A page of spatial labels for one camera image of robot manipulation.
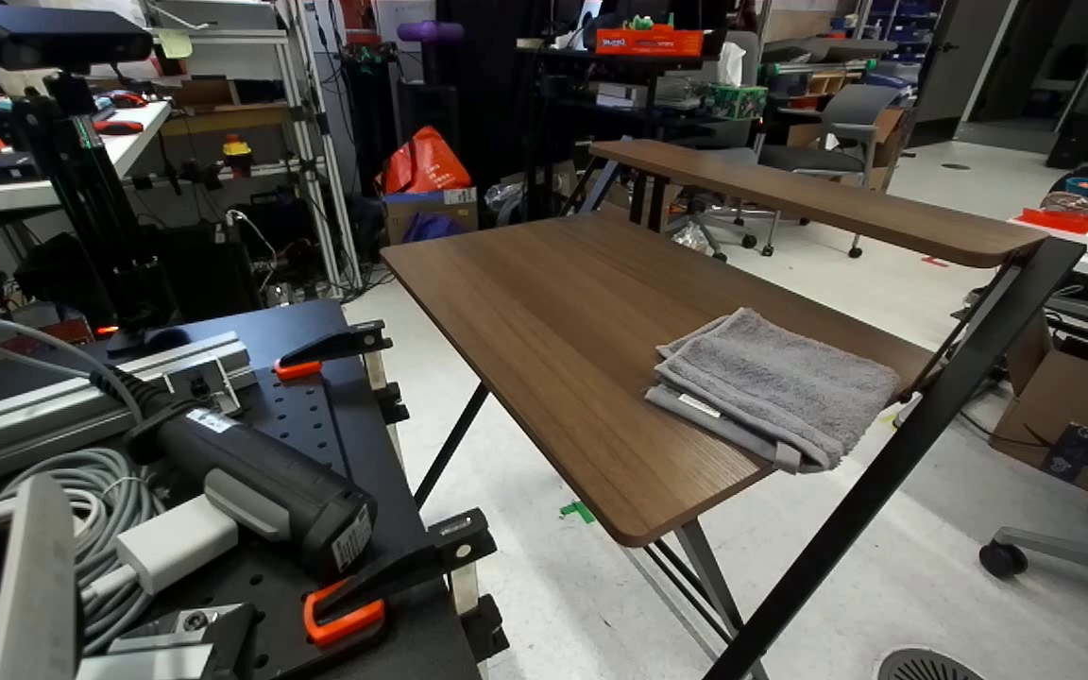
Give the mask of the grey towel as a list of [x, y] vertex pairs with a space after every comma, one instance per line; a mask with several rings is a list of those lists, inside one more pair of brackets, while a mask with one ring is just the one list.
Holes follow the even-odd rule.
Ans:
[[895, 397], [892, 366], [741, 307], [657, 346], [647, 402], [788, 473], [833, 467]]

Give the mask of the brown wooden desk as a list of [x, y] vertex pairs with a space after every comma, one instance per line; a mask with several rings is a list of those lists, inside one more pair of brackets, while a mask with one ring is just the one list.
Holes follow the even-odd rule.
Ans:
[[[763, 680], [766, 647], [900, 491], [989, 366], [1020, 341], [1025, 325], [1038, 317], [1083, 249], [999, 219], [736, 167], [661, 138], [599, 138], [591, 154], [608, 171], [643, 175], [637, 203], [627, 216], [585, 203], [569, 219], [392, 245], [384, 264], [476, 370], [476, 394], [518, 419], [614, 544], [647, 548], [677, 538], [688, 548], [696, 594], [712, 599], [734, 631], [706, 680]], [[984, 269], [992, 282], [936, 350], [920, 350], [670, 243], [661, 196], [673, 185]], [[887, 446], [755, 612], [734, 607], [697, 515], [763, 478], [766, 463], [647, 402], [653, 350], [736, 307], [892, 366], [910, 402]]]

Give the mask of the cardboard box under bag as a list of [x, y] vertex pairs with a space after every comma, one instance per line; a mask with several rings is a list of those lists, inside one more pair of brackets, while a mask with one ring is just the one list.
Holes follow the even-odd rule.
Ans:
[[384, 232], [392, 243], [481, 228], [481, 203], [473, 188], [384, 194], [380, 203], [384, 203]]

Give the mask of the orange bag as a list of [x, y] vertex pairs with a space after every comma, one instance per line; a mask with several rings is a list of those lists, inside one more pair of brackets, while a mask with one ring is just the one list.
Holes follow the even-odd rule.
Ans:
[[424, 126], [384, 159], [379, 185], [384, 194], [443, 194], [467, 188], [473, 175], [448, 138], [435, 126]]

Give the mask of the black perforated work table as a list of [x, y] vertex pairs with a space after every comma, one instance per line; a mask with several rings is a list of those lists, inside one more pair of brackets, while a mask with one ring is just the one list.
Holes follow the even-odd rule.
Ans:
[[294, 638], [294, 671], [481, 680], [445, 541], [418, 520], [358, 366], [379, 345], [299, 303], [114, 335], [63, 376], [0, 361], [0, 477], [120, 436], [307, 575], [264, 621]]

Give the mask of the black orange rear clamp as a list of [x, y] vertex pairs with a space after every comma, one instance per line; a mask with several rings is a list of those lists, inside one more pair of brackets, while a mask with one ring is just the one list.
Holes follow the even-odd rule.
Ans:
[[330, 334], [319, 341], [309, 341], [307, 346], [285, 350], [273, 373], [292, 384], [292, 383], [309, 383], [318, 376], [331, 360], [364, 360], [379, 354], [387, 346], [384, 325], [380, 320], [364, 320], [347, 325], [340, 334]]

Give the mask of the black orange clamp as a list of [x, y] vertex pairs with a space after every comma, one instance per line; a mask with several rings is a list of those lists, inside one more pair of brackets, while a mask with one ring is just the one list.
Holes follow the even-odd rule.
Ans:
[[364, 360], [379, 354], [387, 346], [384, 325], [380, 320], [364, 320], [347, 325], [340, 334], [330, 334], [319, 341], [309, 341], [307, 346], [285, 350], [273, 373], [292, 384], [292, 383], [309, 383], [318, 376], [331, 360]]
[[405, 588], [445, 579], [455, 565], [467, 565], [494, 553], [486, 515], [481, 507], [435, 520], [428, 544], [384, 562], [340, 579], [331, 584], [309, 588], [302, 598], [302, 631], [318, 648], [345, 647], [384, 622], [387, 599]]

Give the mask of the black handheld tool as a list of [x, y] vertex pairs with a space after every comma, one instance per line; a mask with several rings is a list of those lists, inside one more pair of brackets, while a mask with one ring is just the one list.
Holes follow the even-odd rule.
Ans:
[[190, 409], [154, 428], [154, 446], [201, 478], [220, 509], [273, 544], [292, 544], [318, 582], [345, 579], [371, 548], [375, 499], [264, 429]]

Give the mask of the orange tool case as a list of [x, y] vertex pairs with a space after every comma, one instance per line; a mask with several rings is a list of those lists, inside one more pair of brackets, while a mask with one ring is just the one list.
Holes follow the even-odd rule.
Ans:
[[677, 31], [677, 28], [599, 28], [591, 35], [595, 58], [664, 58], [664, 59], [696, 59], [704, 52], [697, 31]]

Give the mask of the black orange front clamp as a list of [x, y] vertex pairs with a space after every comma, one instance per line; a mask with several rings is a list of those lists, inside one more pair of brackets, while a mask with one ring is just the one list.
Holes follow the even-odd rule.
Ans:
[[345, 647], [384, 622], [387, 599], [405, 588], [445, 579], [455, 565], [467, 565], [494, 553], [486, 515], [481, 507], [435, 520], [428, 544], [384, 562], [340, 579], [331, 584], [309, 588], [302, 598], [302, 631], [318, 648]]

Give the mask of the white power adapter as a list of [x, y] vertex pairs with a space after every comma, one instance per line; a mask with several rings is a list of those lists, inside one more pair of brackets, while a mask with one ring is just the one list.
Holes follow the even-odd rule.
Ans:
[[115, 555], [147, 598], [171, 588], [239, 544], [239, 520], [209, 496], [171, 507], [115, 538]]

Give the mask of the white table left background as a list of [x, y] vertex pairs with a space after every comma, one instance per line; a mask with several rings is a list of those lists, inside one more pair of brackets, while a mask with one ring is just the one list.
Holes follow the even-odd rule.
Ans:
[[[114, 111], [110, 126], [115, 135], [102, 133], [102, 150], [110, 167], [127, 179], [151, 138], [163, 133], [171, 104], [163, 98], [131, 111]], [[25, 154], [0, 154], [0, 210], [42, 210], [56, 209], [54, 185]]]

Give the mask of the cardboard box on floor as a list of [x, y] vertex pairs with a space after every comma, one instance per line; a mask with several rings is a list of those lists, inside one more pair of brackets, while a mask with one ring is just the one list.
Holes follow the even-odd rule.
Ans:
[[1088, 460], [1070, 467], [1055, 460], [1055, 446], [1070, 428], [1088, 436], [1088, 360], [1045, 350], [998, 419], [989, 446], [1088, 491]]

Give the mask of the aluminium extrusion rail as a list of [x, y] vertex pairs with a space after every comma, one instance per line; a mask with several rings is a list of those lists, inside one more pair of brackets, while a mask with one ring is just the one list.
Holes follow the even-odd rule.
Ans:
[[[123, 373], [176, 397], [209, 388], [209, 404], [220, 410], [239, 410], [240, 388], [251, 383], [248, 346], [235, 334], [127, 360]], [[92, 376], [59, 376], [0, 397], [0, 477], [11, 477], [49, 452], [105, 442], [127, 428], [127, 409]]]

